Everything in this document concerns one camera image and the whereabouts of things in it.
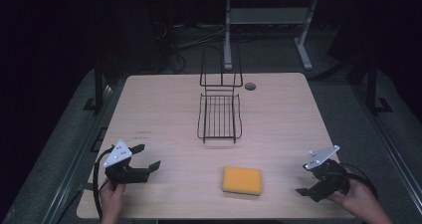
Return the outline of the orange sponge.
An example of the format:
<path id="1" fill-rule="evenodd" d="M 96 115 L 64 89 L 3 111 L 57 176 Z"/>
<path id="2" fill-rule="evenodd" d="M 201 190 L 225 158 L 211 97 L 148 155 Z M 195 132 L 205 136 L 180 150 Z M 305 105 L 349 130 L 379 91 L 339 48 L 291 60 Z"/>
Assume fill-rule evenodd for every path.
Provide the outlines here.
<path id="1" fill-rule="evenodd" d="M 222 189 L 225 192 L 260 195 L 262 193 L 262 171 L 256 168 L 226 166 Z"/>

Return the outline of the grey metal stand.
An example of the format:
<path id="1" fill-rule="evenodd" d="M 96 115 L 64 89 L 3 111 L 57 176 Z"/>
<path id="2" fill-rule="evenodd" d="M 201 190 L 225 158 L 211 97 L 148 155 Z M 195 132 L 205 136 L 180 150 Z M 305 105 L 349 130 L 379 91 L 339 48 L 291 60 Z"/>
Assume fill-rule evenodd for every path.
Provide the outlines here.
<path id="1" fill-rule="evenodd" d="M 233 69 L 231 51 L 231 28 L 233 25 L 302 25 L 299 36 L 294 38 L 302 64 L 307 71 L 314 67 L 305 48 L 305 41 L 311 26 L 318 0 L 311 0 L 308 7 L 293 8 L 236 8 L 226 0 L 225 37 L 223 40 L 223 65 L 225 71 Z"/>

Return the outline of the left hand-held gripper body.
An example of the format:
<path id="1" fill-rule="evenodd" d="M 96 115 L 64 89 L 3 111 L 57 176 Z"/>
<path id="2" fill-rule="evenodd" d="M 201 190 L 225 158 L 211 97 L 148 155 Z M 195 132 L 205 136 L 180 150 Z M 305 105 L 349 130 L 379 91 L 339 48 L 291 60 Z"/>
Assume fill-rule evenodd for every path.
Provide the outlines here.
<path id="1" fill-rule="evenodd" d="M 148 180 L 149 176 L 140 173 L 142 168 L 129 165 L 132 158 L 129 149 L 123 140 L 119 140 L 103 164 L 105 175 L 113 185 L 145 183 Z"/>

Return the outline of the person's left hand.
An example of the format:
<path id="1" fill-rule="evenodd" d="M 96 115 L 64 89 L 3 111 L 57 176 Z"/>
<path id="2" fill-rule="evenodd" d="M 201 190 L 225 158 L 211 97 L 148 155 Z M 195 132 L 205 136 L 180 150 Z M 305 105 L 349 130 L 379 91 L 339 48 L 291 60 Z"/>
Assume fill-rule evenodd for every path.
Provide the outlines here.
<path id="1" fill-rule="evenodd" d="M 101 224 L 117 224 L 123 208 L 123 194 L 125 184 L 118 184 L 116 187 L 107 182 L 100 190 L 102 207 Z"/>

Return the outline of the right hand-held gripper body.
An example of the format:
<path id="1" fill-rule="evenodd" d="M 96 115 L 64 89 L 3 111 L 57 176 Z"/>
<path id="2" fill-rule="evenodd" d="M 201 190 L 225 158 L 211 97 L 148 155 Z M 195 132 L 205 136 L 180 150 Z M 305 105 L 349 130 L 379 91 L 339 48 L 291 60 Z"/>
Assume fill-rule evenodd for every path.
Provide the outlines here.
<path id="1" fill-rule="evenodd" d="M 309 152 L 310 157 L 305 164 L 318 180 L 318 183 L 311 188 L 318 190 L 319 201 L 326 199 L 336 191 L 347 193 L 349 190 L 347 171 L 337 161 L 331 159 L 338 151 L 339 146 L 334 145 Z"/>

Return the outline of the dark upright post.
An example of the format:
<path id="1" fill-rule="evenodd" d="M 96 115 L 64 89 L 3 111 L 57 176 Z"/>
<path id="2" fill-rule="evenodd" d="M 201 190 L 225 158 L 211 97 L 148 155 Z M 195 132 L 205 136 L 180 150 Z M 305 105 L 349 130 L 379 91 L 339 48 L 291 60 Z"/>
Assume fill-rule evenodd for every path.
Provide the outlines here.
<path id="1" fill-rule="evenodd" d="M 372 113 L 376 113 L 376 78 L 377 68 L 374 58 L 371 57 L 367 67 L 366 104 Z"/>

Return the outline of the black wire rack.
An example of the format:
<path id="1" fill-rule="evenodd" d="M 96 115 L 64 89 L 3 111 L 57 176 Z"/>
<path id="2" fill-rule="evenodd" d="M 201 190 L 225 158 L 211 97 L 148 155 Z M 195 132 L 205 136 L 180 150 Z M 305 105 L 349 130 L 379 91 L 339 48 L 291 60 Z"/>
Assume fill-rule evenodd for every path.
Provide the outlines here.
<path id="1" fill-rule="evenodd" d="M 227 139 L 236 142 L 243 132 L 239 89 L 244 86 L 240 65 L 227 71 L 223 56 L 208 68 L 210 55 L 204 48 L 201 59 L 197 136 L 203 141 Z"/>

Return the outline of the person's right hand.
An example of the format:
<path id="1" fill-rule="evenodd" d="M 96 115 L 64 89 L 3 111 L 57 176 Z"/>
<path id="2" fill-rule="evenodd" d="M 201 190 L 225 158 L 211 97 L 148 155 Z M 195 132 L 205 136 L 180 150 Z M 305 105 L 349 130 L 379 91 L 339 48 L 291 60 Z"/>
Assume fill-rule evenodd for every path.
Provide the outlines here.
<path id="1" fill-rule="evenodd" d="M 333 193 L 327 200 L 366 222 L 374 215 L 377 205 L 377 200 L 370 188 L 355 179 L 349 179 L 349 190 L 346 194 Z"/>

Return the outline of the aluminium frame rail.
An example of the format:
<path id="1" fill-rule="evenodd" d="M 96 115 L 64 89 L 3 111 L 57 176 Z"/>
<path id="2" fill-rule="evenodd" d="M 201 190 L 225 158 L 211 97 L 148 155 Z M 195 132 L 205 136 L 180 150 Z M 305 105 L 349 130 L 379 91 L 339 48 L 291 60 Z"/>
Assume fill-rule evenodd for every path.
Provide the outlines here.
<path id="1" fill-rule="evenodd" d="M 49 163 L 59 164 L 64 171 L 59 173 L 58 186 L 42 224 L 59 224 L 78 195 L 85 187 L 90 188 L 88 179 L 106 135 L 113 90 L 106 85 L 96 95 L 103 102 L 99 109 L 96 99 L 83 99 L 83 107 L 65 112 L 65 120 L 60 122 L 68 136 L 60 136 L 56 142 L 56 158 L 50 158 Z"/>
<path id="2" fill-rule="evenodd" d="M 360 86 L 352 90 L 380 138 L 382 151 L 406 190 L 406 197 L 422 218 L 422 124 L 392 87 L 381 90 L 374 112 L 366 101 L 368 92 Z"/>

